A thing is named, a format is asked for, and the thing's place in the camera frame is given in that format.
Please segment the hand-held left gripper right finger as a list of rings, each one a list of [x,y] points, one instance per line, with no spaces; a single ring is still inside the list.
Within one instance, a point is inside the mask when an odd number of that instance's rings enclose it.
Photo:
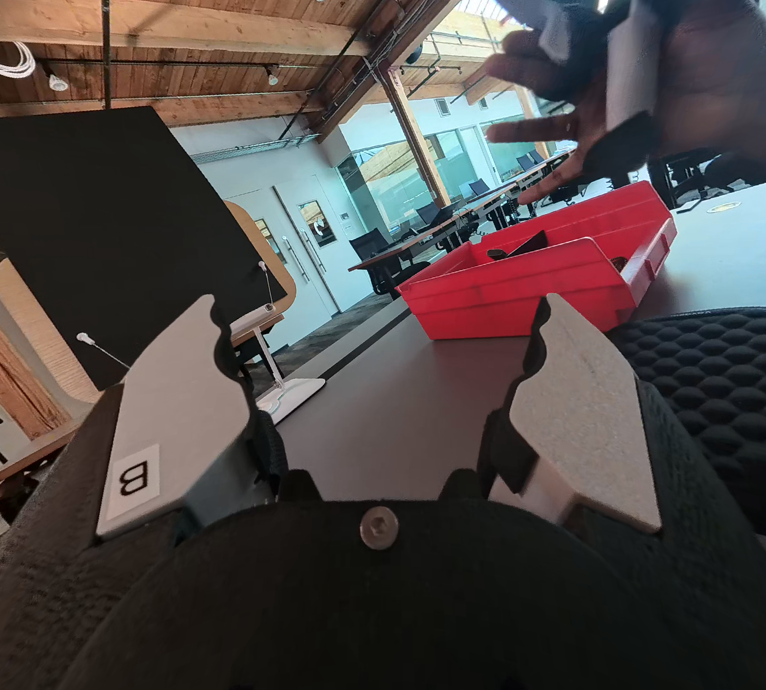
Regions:
[[[637,376],[557,294],[540,299],[522,373],[487,418],[476,471],[489,500],[566,524],[595,510],[662,528]]]

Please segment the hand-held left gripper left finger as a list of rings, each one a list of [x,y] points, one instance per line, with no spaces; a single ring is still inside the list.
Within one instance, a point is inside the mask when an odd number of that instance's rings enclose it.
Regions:
[[[134,361],[104,480],[101,541],[177,510],[205,528],[275,503],[254,398],[233,355],[231,330],[203,295]]]

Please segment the red plastic bin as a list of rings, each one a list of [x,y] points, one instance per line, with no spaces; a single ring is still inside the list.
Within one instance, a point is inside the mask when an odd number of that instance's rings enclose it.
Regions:
[[[544,230],[543,250],[494,262]],[[639,181],[465,243],[397,288],[431,340],[528,336],[539,301],[563,297],[600,331],[635,312],[677,234]]]

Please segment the person's right hand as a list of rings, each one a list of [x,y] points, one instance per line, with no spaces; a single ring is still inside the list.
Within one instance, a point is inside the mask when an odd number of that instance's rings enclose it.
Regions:
[[[764,13],[758,0],[656,0],[655,7],[664,30],[653,114],[657,139],[647,159],[711,148],[764,165]],[[489,57],[484,69],[543,99],[542,89],[554,73],[539,48],[539,33],[526,27],[506,35],[503,52]],[[563,101],[573,106],[569,113],[502,123],[488,131],[492,142],[577,144],[567,160],[522,192],[521,204],[597,178],[584,172],[583,159],[605,134],[605,76],[598,74],[574,104]]]

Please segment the black board on white stand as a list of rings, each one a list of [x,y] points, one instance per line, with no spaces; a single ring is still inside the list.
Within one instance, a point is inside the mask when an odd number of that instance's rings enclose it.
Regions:
[[[231,341],[235,354],[240,360],[244,360],[244,344],[251,340],[257,341],[260,356],[267,363],[274,379],[274,387],[257,400],[257,407],[268,413],[273,422],[277,424],[319,392],[324,386],[325,380],[321,378],[286,380],[283,377],[267,342],[263,338],[262,331],[262,328],[271,328],[273,324],[280,321],[282,315],[273,303],[270,270],[263,261],[259,262],[259,267],[265,276],[269,301],[231,323]]]

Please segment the black office chair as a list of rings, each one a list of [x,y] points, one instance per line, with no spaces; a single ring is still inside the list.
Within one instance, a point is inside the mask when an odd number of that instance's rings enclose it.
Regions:
[[[698,149],[646,165],[650,183],[670,210],[689,202],[731,194],[765,183],[764,165],[732,152]]]
[[[350,245],[362,262],[375,258],[389,247],[377,228],[350,240]],[[362,266],[368,273],[372,289],[377,295],[390,295],[393,300],[400,298],[401,294],[396,291],[396,287],[430,266],[429,262],[414,263],[409,250],[404,251],[404,254],[406,263],[402,263],[402,258],[394,254],[377,263]]]

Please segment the black honeycomb cushion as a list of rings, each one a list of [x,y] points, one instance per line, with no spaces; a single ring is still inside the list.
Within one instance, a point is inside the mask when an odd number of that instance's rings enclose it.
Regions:
[[[655,386],[765,535],[765,309],[686,312],[630,321],[608,339]]]

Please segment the black panel on wooden board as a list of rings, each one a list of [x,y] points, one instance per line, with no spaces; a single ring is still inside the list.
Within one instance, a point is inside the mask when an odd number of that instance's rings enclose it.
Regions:
[[[232,324],[288,295],[150,107],[2,118],[4,253],[97,393],[203,295]]]

